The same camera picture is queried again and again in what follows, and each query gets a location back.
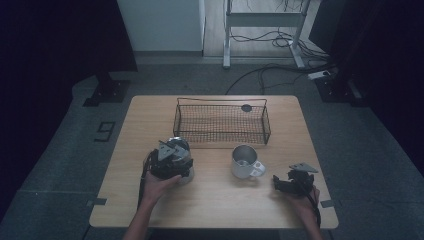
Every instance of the gray carpet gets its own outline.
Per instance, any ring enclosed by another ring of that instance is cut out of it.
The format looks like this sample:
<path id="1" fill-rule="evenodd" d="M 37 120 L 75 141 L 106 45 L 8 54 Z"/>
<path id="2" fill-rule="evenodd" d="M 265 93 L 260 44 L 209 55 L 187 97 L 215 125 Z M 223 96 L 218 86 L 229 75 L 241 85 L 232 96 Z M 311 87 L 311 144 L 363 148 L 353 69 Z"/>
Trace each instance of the gray carpet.
<path id="1" fill-rule="evenodd" d="M 50 145 L 16 193 L 1 222 L 0 239 L 120 239 L 122 228 L 89 228 L 96 198 L 131 98 L 135 95 L 222 95 L 243 74 L 262 65 L 140 65 L 138 73 L 113 73 L 131 80 L 123 103 L 83 107 L 96 79 L 75 85 L 73 102 Z M 369 108 L 323 103 L 306 75 L 272 70 L 264 75 L 267 95 L 298 97 L 311 138 L 335 201 L 339 227 L 327 239 L 424 239 L 424 179 Z M 257 74 L 236 84 L 229 94 L 258 95 Z M 101 122 L 115 122 L 108 142 L 97 132 Z M 246 234 L 216 239 L 245 239 Z M 202 233 L 185 232 L 185 239 Z M 269 232 L 265 239 L 306 239 L 302 230 Z"/>

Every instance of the black curtain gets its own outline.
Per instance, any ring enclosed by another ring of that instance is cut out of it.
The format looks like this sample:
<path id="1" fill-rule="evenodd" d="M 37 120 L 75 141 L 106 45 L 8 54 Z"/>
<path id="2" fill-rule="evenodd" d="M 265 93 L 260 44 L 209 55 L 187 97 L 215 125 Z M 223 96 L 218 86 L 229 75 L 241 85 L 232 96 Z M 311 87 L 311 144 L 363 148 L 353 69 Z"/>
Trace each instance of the black curtain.
<path id="1" fill-rule="evenodd" d="M 137 67 L 116 0 L 0 4 L 2 218 L 66 114 L 72 86 Z"/>

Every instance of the power strip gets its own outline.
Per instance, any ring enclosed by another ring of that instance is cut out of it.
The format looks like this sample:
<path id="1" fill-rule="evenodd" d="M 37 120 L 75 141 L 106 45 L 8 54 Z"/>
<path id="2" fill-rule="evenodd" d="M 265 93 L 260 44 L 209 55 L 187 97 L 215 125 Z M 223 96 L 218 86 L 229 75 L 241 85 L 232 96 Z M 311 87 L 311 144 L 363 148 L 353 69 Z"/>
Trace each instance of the power strip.
<path id="1" fill-rule="evenodd" d="M 320 78 L 330 78 L 330 77 L 331 77 L 331 74 L 329 71 L 322 71 L 322 72 L 308 74 L 309 80 L 316 80 Z"/>

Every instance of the white wall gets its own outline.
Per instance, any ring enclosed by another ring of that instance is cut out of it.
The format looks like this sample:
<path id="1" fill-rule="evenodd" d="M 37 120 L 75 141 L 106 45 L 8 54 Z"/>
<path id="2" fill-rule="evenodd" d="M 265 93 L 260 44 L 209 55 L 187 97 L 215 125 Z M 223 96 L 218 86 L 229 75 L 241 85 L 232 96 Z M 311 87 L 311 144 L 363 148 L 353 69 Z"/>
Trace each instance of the white wall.
<path id="1" fill-rule="evenodd" d="M 202 51 L 204 0 L 118 0 L 133 51 Z"/>

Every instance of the human arm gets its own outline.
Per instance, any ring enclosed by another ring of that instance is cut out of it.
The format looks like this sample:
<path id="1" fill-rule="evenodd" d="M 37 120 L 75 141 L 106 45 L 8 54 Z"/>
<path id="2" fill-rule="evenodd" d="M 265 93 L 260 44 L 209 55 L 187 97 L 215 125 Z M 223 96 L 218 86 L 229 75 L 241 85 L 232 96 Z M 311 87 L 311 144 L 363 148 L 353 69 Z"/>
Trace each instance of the human arm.
<path id="1" fill-rule="evenodd" d="M 315 186 L 310 192 L 310 196 L 315 200 L 315 202 L 319 201 L 319 193 L 320 191 Z M 302 221 L 308 234 L 308 238 L 310 240 L 324 239 L 317 224 L 314 208 L 312 207 L 309 199 L 305 196 L 299 197 L 293 194 L 284 194 L 284 196 L 291 203 L 296 212 L 296 215 Z"/>
<path id="2" fill-rule="evenodd" d="M 123 240 L 144 240 L 153 208 L 166 189 L 175 185 L 180 179 L 181 175 L 177 175 L 167 180 L 159 180 L 149 171 L 146 173 L 143 198 Z"/>

